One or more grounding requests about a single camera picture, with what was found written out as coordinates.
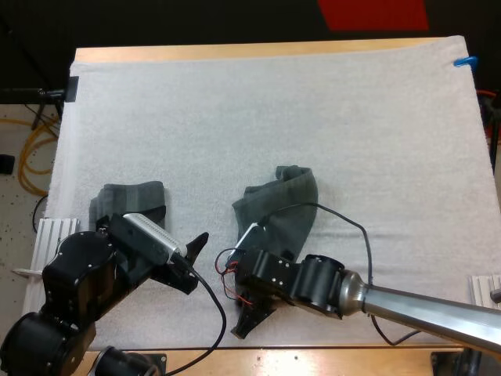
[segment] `red object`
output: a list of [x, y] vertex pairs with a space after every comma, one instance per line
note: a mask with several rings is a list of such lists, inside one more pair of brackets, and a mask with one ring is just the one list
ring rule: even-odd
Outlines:
[[428, 30], [424, 0], [319, 0], [332, 31]]

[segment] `dark gray cloth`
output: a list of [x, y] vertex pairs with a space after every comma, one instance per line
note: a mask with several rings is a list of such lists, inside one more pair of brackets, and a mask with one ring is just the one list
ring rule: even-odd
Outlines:
[[[279, 166], [277, 180], [262, 186], [248, 186], [243, 198], [233, 203], [239, 239], [250, 224], [292, 204], [318, 202], [315, 177], [310, 168]], [[295, 262], [315, 221], [316, 208], [300, 206], [272, 215], [266, 225], [268, 251]]]
[[141, 184], [121, 185], [105, 184], [97, 197], [91, 200], [88, 209], [88, 228], [95, 229], [96, 221], [113, 213], [145, 212], [165, 205], [164, 184], [146, 182]]

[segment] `black background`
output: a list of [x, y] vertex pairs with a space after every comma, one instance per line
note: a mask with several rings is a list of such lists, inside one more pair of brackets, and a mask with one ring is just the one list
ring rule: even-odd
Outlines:
[[[316, 0], [0, 0], [0, 15], [53, 89], [66, 86], [77, 47], [466, 37], [478, 88], [501, 88], [501, 2], [426, 0], [430, 30], [331, 32]], [[46, 87], [0, 33], [0, 89]]]

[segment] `silver metal arm segment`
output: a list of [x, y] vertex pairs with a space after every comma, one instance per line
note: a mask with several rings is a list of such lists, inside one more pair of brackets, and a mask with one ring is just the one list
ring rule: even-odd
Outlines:
[[488, 353], [501, 354], [501, 312], [390, 288], [369, 286], [344, 271], [339, 307], [363, 311]]

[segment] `wooden table edge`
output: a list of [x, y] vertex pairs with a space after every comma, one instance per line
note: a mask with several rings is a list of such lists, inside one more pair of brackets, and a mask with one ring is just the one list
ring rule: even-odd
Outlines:
[[235, 45], [150, 45], [80, 48], [80, 63], [124, 63], [165, 60], [205, 60], [305, 55], [328, 52], [361, 52], [398, 49], [435, 42], [440, 38], [361, 39], [351, 41], [247, 43]]

